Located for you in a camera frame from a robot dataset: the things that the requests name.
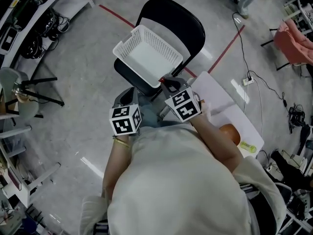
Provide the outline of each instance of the black chair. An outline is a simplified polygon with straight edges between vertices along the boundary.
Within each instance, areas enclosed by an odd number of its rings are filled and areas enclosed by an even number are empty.
[[[150,19],[168,28],[188,49],[190,57],[172,72],[172,76],[179,75],[204,46],[205,32],[199,19],[172,0],[149,0],[143,6],[136,26],[140,24],[142,18]],[[156,96],[161,92],[161,87],[152,88],[120,59],[116,59],[114,68],[144,95]]]

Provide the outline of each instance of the chair backrest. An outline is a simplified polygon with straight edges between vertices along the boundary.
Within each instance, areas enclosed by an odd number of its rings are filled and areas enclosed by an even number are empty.
[[[143,6],[136,26],[142,18],[150,19],[172,31],[186,46],[190,57],[182,65],[184,68],[203,48],[204,28],[198,18],[172,0],[149,0]]]
[[[274,43],[291,64],[306,63],[313,65],[313,50],[297,43],[284,22],[281,23],[274,36]]]

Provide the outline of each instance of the wires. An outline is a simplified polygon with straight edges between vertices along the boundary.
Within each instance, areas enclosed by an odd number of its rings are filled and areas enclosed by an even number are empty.
[[[50,101],[47,101],[47,102],[39,102],[39,101],[37,101],[37,100],[30,100],[30,101],[34,101],[34,102],[37,102],[37,103],[39,103],[39,104],[47,104],[48,102],[50,102]]]
[[[260,150],[260,152],[261,152],[261,151],[264,152],[264,155],[265,155],[266,159],[268,160],[268,165],[269,165],[269,158],[268,158],[268,155],[267,155],[266,151],[265,151],[265,150]]]
[[[44,50],[44,52],[55,50],[55,48],[56,48],[56,47],[58,46],[58,44],[59,44],[59,38],[57,38],[56,41],[57,41],[57,43],[56,43],[55,47],[53,47],[52,49],[49,49],[49,48],[48,48],[48,49],[45,49],[44,47],[42,47],[42,49]]]
[[[260,78],[260,79],[265,83],[266,87],[267,87],[269,90],[274,91],[274,92],[276,93],[277,97],[278,97],[280,100],[284,100],[284,97],[285,97],[285,93],[284,93],[284,92],[282,92],[282,96],[279,96],[279,94],[277,93],[277,91],[274,90],[274,89],[272,89],[271,87],[269,87],[268,84],[267,84],[267,82],[266,82],[263,78],[261,78],[257,73],[255,73],[253,70],[249,70],[249,71],[248,71],[249,74],[250,74],[250,72],[254,73],[258,78]]]
[[[261,92],[260,92],[260,87],[259,87],[259,83],[258,81],[255,79],[255,82],[258,86],[258,89],[259,89],[259,95],[260,95],[260,105],[261,105],[261,137],[263,136],[263,109],[262,109],[262,99],[261,99]]]
[[[14,215],[10,213],[7,218],[4,218],[3,221],[0,222],[0,224],[2,224],[4,221],[6,221],[6,220],[8,220],[8,219],[9,219],[9,220],[12,219],[13,217],[14,217]]]
[[[235,26],[236,26],[236,28],[237,28],[237,31],[238,31],[238,34],[239,34],[239,37],[240,37],[241,50],[242,50],[242,52],[243,52],[243,58],[244,58],[244,61],[245,61],[245,63],[246,63],[246,68],[247,68],[247,70],[248,70],[248,79],[251,80],[251,76],[250,76],[250,74],[249,74],[249,67],[248,67],[248,64],[247,64],[246,58],[245,58],[243,39],[241,38],[239,29],[238,29],[238,27],[237,27],[237,25],[236,25],[236,22],[235,22],[235,19],[234,19],[234,15],[235,15],[236,13],[238,13],[238,12],[234,12],[234,13],[233,13],[232,18],[233,18],[233,22],[234,22],[234,24],[235,24]]]
[[[247,88],[246,88],[244,113],[245,113],[245,111],[246,111],[246,101],[247,101],[247,98],[248,98],[248,94],[249,94],[249,84],[247,85]]]
[[[282,92],[282,95],[280,96],[280,95],[277,93],[277,91],[274,90],[274,89],[272,89],[270,86],[268,86],[267,82],[266,82],[262,77],[260,77],[257,73],[255,73],[255,71],[249,70],[249,66],[248,66],[248,64],[247,64],[247,62],[246,62],[246,57],[245,57],[243,39],[242,39],[242,37],[241,37],[241,34],[240,34],[240,32],[239,32],[239,29],[238,29],[237,24],[236,24],[235,19],[234,19],[234,15],[235,15],[236,13],[238,13],[238,12],[234,12],[234,13],[232,14],[232,19],[233,19],[233,22],[234,22],[234,24],[235,24],[235,26],[236,26],[238,35],[239,35],[239,37],[240,37],[241,50],[242,50],[242,52],[243,52],[243,58],[244,58],[244,61],[245,61],[245,64],[246,64],[246,68],[247,68],[247,70],[248,70],[248,72],[247,72],[248,80],[249,80],[249,81],[251,80],[251,74],[250,74],[251,72],[252,72],[253,74],[255,74],[258,78],[260,78],[260,79],[265,83],[265,86],[266,86],[269,90],[275,92],[276,95],[277,95],[277,97],[278,97],[280,100],[283,101],[284,107],[286,108],[286,110],[287,110],[287,112],[288,112],[288,109],[287,109],[287,102],[286,102],[286,100],[285,100],[285,93]]]
[[[288,111],[288,125],[289,125],[289,132],[292,134],[292,130],[294,127],[304,126],[305,125],[305,113],[303,111],[303,107],[301,104],[293,104],[293,107],[289,108]]]

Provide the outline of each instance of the white shelf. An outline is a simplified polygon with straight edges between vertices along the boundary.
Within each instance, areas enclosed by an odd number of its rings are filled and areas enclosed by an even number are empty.
[[[58,0],[53,9],[63,17],[72,19],[87,3],[88,0]]]
[[[86,4],[88,0],[58,0],[53,9],[63,17],[72,19]],[[43,38],[43,47],[48,49],[53,42],[49,38]],[[44,55],[37,59],[26,59],[21,57],[18,64],[18,70],[23,71],[30,79],[34,74],[36,67]]]
[[[19,0],[13,0],[12,1],[9,8],[6,10],[5,14],[3,15],[3,17],[0,20],[0,29],[2,28],[5,21],[7,20],[8,16],[10,15],[10,13],[12,12],[12,10],[14,9],[14,7],[17,5],[18,2],[19,2]]]
[[[36,23],[36,21],[39,19],[39,17],[55,2],[55,0],[48,0],[47,2],[45,2],[44,4],[40,5],[37,9],[37,11],[35,12],[35,14],[33,15],[33,17],[31,18],[30,22],[28,23],[28,25],[25,27],[25,29],[23,29],[21,32],[18,33],[12,48],[10,50],[10,52],[8,54],[5,55],[4,57],[4,61],[1,67],[10,67],[11,63],[18,51],[18,49],[20,48],[23,40],[25,39],[26,35],[29,33],[29,31],[31,30],[31,28],[34,26],[34,24]]]

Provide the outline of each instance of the power strip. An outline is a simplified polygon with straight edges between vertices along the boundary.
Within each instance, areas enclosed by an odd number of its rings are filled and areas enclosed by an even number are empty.
[[[247,86],[247,85],[253,84],[253,83],[254,83],[254,78],[253,77],[251,77],[251,80],[249,80],[248,78],[245,78],[243,80],[243,86]]]

